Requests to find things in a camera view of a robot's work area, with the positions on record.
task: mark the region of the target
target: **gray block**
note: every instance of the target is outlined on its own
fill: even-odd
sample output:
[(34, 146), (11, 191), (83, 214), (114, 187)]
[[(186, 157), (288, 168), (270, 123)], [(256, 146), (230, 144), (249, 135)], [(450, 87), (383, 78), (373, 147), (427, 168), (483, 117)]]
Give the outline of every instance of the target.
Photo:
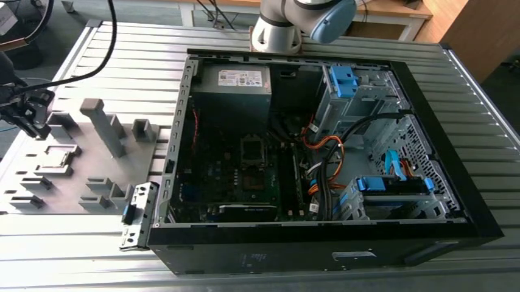
[(115, 133), (118, 134), (118, 137), (123, 138), (125, 137), (125, 129), (123, 129), (122, 123), (119, 122), (118, 115), (109, 114), (107, 118), (109, 118), (110, 124), (115, 130)]
[(78, 124), (69, 113), (51, 113), (47, 125), (51, 127), (51, 135), (57, 140), (73, 139), (69, 131), (78, 127)]
[(87, 211), (102, 211), (110, 207), (111, 202), (103, 196), (82, 196), (78, 204)]
[(46, 168), (38, 165), (35, 170), (32, 171), (35, 175), (63, 175), (63, 176), (73, 175), (73, 172), (74, 170), (70, 165), (65, 165), (63, 167), (55, 167), (55, 168)]
[(51, 113), (47, 119), (47, 124), (62, 125), (66, 127), (67, 130), (78, 128), (78, 124), (69, 113)]
[(118, 132), (114, 130), (107, 115), (105, 114), (103, 106), (105, 103), (101, 99), (85, 99), (81, 112), (90, 118), (105, 146), (107, 146), (113, 156), (118, 158), (125, 155), (125, 148), (119, 141)]
[(51, 127), (51, 135), (57, 140), (73, 140), (73, 136), (70, 135), (67, 129), (62, 125), (49, 125)]
[(129, 196), (127, 193), (122, 191), (119, 186), (114, 184), (109, 198), (111, 199), (114, 205), (117, 205), (118, 209), (125, 209), (129, 204), (130, 197), (131, 195)]
[(20, 185), (28, 190), (50, 190), (53, 188), (53, 182), (45, 176), (23, 178)]
[(90, 177), (87, 178), (86, 185), (94, 192), (98, 190), (110, 191), (113, 189), (114, 182), (110, 180), (110, 178)]
[(147, 119), (137, 119), (131, 126), (131, 132), (138, 142), (154, 142), (157, 134)]
[(35, 210), (45, 206), (45, 201), (34, 195), (14, 196), (10, 204), (19, 210)]

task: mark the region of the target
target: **table leg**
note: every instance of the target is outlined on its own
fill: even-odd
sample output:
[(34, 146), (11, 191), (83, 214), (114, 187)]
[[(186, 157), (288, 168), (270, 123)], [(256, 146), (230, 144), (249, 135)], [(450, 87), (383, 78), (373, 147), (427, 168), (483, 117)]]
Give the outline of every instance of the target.
[(63, 8), (67, 13), (74, 13), (77, 10), (74, 9), (74, 1), (62, 1)]
[(180, 3), (181, 10), (181, 19), (184, 26), (196, 26), (194, 25), (194, 10), (196, 5), (190, 3)]
[(411, 18), (409, 24), (403, 30), (401, 36), (399, 37), (400, 41), (413, 41), (416, 39), (416, 35), (420, 32), (421, 26), (424, 24), (424, 19), (421, 18)]

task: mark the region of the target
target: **label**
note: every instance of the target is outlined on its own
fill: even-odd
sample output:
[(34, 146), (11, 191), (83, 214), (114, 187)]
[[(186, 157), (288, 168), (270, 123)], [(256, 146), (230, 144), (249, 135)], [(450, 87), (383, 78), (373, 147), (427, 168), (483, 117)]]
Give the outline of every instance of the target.
[(262, 87), (262, 71), (220, 71), (220, 86)]
[(421, 14), (411, 14), (409, 17), (412, 17), (412, 18), (424, 18), (424, 19), (430, 18), (428, 15), (421, 15)]
[(376, 257), (376, 254), (369, 251), (337, 251), (333, 252), (333, 259), (339, 261), (343, 257), (353, 257), (357, 259), (359, 257)]
[(316, 126), (313, 123), (311, 123), (311, 125), (309, 125), (309, 129), (313, 131), (313, 132), (319, 132), (319, 126)]
[(309, 205), (309, 211), (313, 212), (313, 213), (319, 213), (319, 208), (320, 208), (319, 204), (311, 204)]

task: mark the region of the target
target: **aluminum table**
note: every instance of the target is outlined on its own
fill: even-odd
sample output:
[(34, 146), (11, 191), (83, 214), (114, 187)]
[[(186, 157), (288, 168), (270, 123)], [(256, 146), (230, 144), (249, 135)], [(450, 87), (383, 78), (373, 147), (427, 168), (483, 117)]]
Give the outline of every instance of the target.
[[(149, 172), (150, 180), (157, 180), (165, 165), (186, 49), (246, 51), (249, 33), (131, 23), (121, 23), (118, 31), (107, 67), (98, 76), (55, 88), (54, 110), (71, 111), (75, 119), (87, 119), (79, 114), (81, 103), (85, 98), (95, 97), (105, 100), (106, 111), (118, 114), (122, 123), (146, 118), (161, 125)], [(99, 65), (110, 37), (109, 22), (85, 29), (57, 79), (81, 75)], [(230, 287), (221, 285), (234, 283), (242, 287), (237, 289), (252, 289), (254, 285), (256, 290), (270, 291), (319, 288), (345, 291), (364, 285), (360, 278), (368, 277), (385, 278), (372, 280), (372, 288), (381, 290), (392, 286), (396, 291), (403, 291), (400, 287), (411, 291), (430, 291), (430, 288), (439, 291), (454, 285), (486, 289), (490, 281), (495, 290), (500, 287), (508, 290), (518, 285), (519, 277), (511, 273), (520, 270), (520, 139), (458, 56), (438, 44), (341, 38), (331, 45), (321, 45), (304, 39), (304, 50), (312, 55), (408, 63), (506, 237), (480, 248), (455, 251), (413, 268), (176, 277), (151, 252), (119, 252), (121, 216), (10, 214), (0, 216), (0, 234), (4, 235), (0, 238), (0, 288), (229, 291)], [(0, 164), (0, 176), (14, 171), (18, 146), (28, 141), (22, 133)], [(421, 282), (403, 277), (425, 275), (431, 277), (421, 278)]]

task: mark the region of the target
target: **black cable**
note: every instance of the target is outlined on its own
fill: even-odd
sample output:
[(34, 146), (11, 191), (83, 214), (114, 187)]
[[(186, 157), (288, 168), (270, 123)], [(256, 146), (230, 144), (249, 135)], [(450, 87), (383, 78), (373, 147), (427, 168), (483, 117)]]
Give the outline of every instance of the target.
[(364, 15), (364, 20), (363, 22), (367, 23), (368, 22), (368, 6), (367, 6), (367, 2), (365, 0), (361, 0), (363, 3), (364, 3), (364, 7), (365, 7), (365, 15)]
[(20, 8), (20, 4), (22, 4), (22, 0), (18, 0), (18, 4), (16, 4), (16, 8), (15, 8), (15, 11), (14, 11), (14, 14), (15, 14), (15, 16), (16, 16), (16, 18), (18, 18), (18, 9)]
[[(39, 90), (39, 89), (45, 89), (45, 88), (49, 88), (49, 87), (65, 85), (67, 83), (77, 82), (77, 81), (81, 81), (83, 79), (91, 78), (93, 76), (95, 76), (103, 70), (103, 68), (106, 67), (106, 65), (109, 63), (110, 58), (113, 57), (113, 52), (114, 52), (114, 47), (115, 47), (115, 40), (118, 38), (117, 37), (117, 35), (118, 35), (118, 18), (115, 16), (114, 1), (113, 0), (107, 0), (107, 2), (109, 2), (109, 8), (110, 8), (110, 11), (111, 11), (111, 18), (113, 18), (113, 37), (111, 37), (111, 43), (109, 45), (107, 54), (106, 54), (106, 56), (103, 58), (103, 61), (99, 64), (98, 68), (93, 72), (90, 72), (90, 73), (87, 73), (87, 74), (85, 74), (82, 76), (77, 76), (77, 77), (73, 77), (73, 78), (69, 78), (69, 79), (65, 79), (65, 80), (58, 80), (58, 81), (54, 81), (54, 82), (49, 82), (49, 83), (39, 84), (39, 85), (34, 85), (34, 86), (27, 86), (27, 87), (23, 87), (23, 88), (14, 88), (15, 95), (19, 95), (19, 94), (23, 94), (26, 92), (35, 91), (35, 90)], [(53, 8), (51, 7), (51, 5), (53, 5), (51, 3), (54, 3), (54, 0), (49, 0), (49, 4), (50, 5), (47, 6), (47, 9)]]
[(204, 5), (204, 3), (201, 2), (201, 0), (197, 0), (197, 2), (200, 3), (200, 5), (202, 6), (202, 8), (208, 11), (208, 16), (212, 16), (212, 20), (214, 20), (214, 16), (213, 16), (213, 13), (212, 11), (209, 10), (209, 8), (206, 7), (206, 5)]
[(209, 1), (210, 1), (210, 3), (213, 4), (214, 9), (220, 12), (220, 14), (222, 15), (222, 17), (226, 19), (226, 23), (228, 23), (228, 25), (230, 26), (230, 28), (232, 28), (233, 30), (236, 30), (236, 28), (234, 28), (232, 22), (230, 22), (229, 19), (228, 19), (226, 14), (225, 14), (225, 13), (222, 12), (222, 10), (220, 9), (220, 6), (218, 6), (218, 4), (217, 4), (217, 0), (209, 0)]
[(213, 28), (216, 27), (218, 21), (220, 21), (220, 11), (216, 8), (216, 10), (214, 10), (214, 19), (213, 19)]
[[(356, 131), (364, 127), (367, 124), (372, 123), (375, 120), (379, 119), (401, 119), (407, 114), (411, 114), (409, 111), (401, 111), (400, 113), (383, 113), (383, 114), (375, 114), (373, 116), (364, 117), (363, 119), (357, 120), (357, 122), (349, 127), (349, 129), (343, 133), (341, 135), (341, 142), (345, 143), (351, 136), (356, 133)], [(323, 192), (320, 196), (324, 196), (327, 201), (332, 202), (332, 196), (331, 196), (331, 187), (329, 182), (327, 178), (327, 165), (331, 161), (331, 158), (335, 155), (335, 152), (339, 149), (339, 144), (335, 144), (333, 147), (329, 149), (329, 152), (324, 158), (323, 165), (320, 166), (321, 176), (319, 175), (319, 192)], [(332, 217), (332, 204), (329, 204), (329, 209), (325, 211), (327, 218)]]
[(233, 19), (232, 19), (232, 24), (236, 22), (236, 19), (237, 19), (237, 17), (238, 17), (238, 14), (241, 14), (241, 13), (237, 13), (237, 14), (236, 14), (236, 17), (233, 17)]
[(55, 6), (55, 0), (49, 0), (47, 7), (46, 7), (46, 13), (43, 14), (43, 19), (41, 21), (41, 24), (36, 27), (35, 31), (26, 37), (27, 43), (31, 43), (41, 36), (43, 30), (46, 29), (47, 24), (49, 24), (49, 20), (51, 19), (54, 6)]

